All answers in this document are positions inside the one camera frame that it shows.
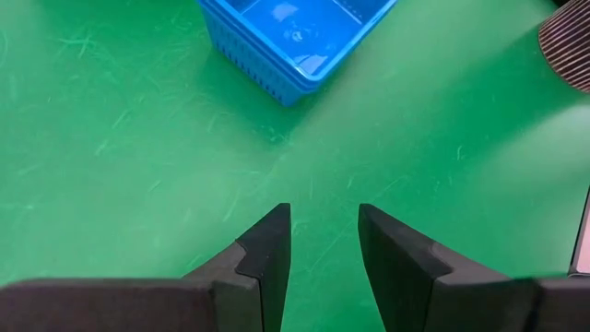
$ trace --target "brown corrugated object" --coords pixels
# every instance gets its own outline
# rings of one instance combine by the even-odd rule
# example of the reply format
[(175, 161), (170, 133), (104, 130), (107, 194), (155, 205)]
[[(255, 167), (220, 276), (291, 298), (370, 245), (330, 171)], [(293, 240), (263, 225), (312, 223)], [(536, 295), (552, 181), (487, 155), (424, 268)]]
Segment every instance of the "brown corrugated object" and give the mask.
[(590, 0), (572, 0), (541, 26), (541, 50), (573, 87), (590, 93)]

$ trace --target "green surface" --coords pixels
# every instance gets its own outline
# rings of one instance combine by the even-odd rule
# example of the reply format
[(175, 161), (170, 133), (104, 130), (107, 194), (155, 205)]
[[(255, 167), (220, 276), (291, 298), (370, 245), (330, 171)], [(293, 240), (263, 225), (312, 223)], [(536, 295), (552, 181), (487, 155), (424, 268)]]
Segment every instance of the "green surface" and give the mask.
[(283, 109), (191, 0), (0, 0), (0, 283), (179, 277), (293, 206), (285, 331), (380, 331), (373, 203), (511, 276), (566, 271), (590, 99), (546, 65), (549, 0), (400, 0)]

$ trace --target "blue plastic basket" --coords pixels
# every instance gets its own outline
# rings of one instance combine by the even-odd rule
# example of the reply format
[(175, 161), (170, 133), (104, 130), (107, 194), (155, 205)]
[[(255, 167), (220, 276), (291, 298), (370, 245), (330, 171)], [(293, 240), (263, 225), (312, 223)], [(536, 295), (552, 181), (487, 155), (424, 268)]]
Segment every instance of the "blue plastic basket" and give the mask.
[(396, 0), (198, 0), (215, 47), (283, 105), (317, 91)]

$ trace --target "striped object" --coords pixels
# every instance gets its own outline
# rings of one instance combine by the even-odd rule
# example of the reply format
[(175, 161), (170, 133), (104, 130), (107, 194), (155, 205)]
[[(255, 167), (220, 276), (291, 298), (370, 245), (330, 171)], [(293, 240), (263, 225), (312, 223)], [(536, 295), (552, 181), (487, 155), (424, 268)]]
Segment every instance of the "striped object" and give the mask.
[(590, 0), (572, 0), (541, 26), (541, 50), (573, 87), (590, 93)]

